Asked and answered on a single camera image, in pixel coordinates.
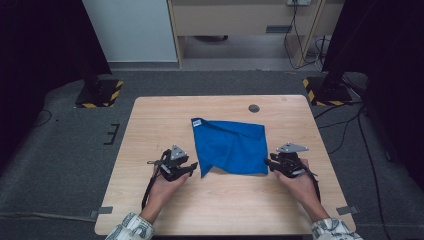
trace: yellow black hazard tape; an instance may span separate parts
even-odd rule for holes
[[[316,99],[316,95],[314,94],[308,79],[303,79],[303,86],[306,89],[309,101],[311,102],[312,106],[339,106],[352,103],[351,101],[319,101]]]
[[[110,100],[102,103],[93,103],[93,102],[82,102],[82,103],[75,103],[76,108],[97,108],[97,107],[111,107],[116,101],[116,98],[118,98],[119,92],[121,91],[122,85],[124,84],[124,81],[117,81],[116,86],[113,90],[113,93],[110,96]]]

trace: gray carpet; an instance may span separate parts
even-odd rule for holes
[[[134,100],[139,96],[174,95],[306,95],[302,79],[316,72],[226,71],[115,72],[124,81],[113,107],[76,109],[83,86],[77,81],[51,91],[8,171],[0,179],[0,212],[42,212],[88,218],[101,206]],[[355,116],[360,104],[336,108],[317,119],[318,126]],[[329,107],[311,106],[316,116]],[[380,187],[382,210],[391,239],[424,236],[424,193],[399,163],[388,162],[366,116],[361,115]],[[113,145],[107,133],[120,124]],[[344,124],[321,129],[327,151],[339,146]],[[358,121],[349,123],[343,145],[330,155],[364,239],[386,239],[376,187]],[[0,239],[104,239],[94,223],[39,218],[1,218]],[[283,239],[260,237],[258,239]]]

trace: blue towel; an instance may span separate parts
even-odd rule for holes
[[[268,174],[263,125],[191,119],[201,176],[213,166],[234,174]]]

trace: wall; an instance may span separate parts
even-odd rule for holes
[[[83,0],[108,62],[177,62],[166,0]]]

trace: hand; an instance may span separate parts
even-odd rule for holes
[[[300,161],[309,168],[307,159],[300,159]],[[307,173],[302,173],[295,178],[288,178],[276,170],[274,170],[274,174],[278,180],[289,189],[293,197],[303,206],[312,222],[330,217],[321,205],[315,192],[314,184]]]
[[[157,177],[150,190],[146,207],[141,211],[140,217],[153,224],[162,208],[169,202],[174,193],[187,181],[189,176],[190,173],[186,173],[172,182],[168,182],[163,176]]]

